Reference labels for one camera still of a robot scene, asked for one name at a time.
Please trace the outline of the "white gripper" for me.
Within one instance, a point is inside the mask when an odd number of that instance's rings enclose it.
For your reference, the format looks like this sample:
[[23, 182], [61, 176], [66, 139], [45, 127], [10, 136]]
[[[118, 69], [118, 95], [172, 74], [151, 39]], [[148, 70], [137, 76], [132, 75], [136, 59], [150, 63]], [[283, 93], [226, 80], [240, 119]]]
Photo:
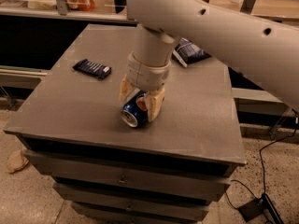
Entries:
[[144, 101], [148, 112], [148, 122], [153, 122], [159, 115], [164, 101], [165, 89], [171, 63], [164, 66], [148, 66], [139, 62], [133, 54], [128, 56], [124, 78], [121, 81], [119, 100], [127, 102], [139, 90], [146, 91]]

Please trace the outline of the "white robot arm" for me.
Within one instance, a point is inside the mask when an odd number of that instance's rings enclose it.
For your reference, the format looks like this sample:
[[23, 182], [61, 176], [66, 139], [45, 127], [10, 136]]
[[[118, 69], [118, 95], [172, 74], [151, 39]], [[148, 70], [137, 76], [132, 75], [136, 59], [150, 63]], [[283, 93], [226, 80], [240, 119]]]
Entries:
[[148, 119], [160, 112], [170, 56], [186, 38], [247, 79], [299, 110], [299, 29], [202, 0], [126, 0], [137, 21], [120, 100], [146, 93]]

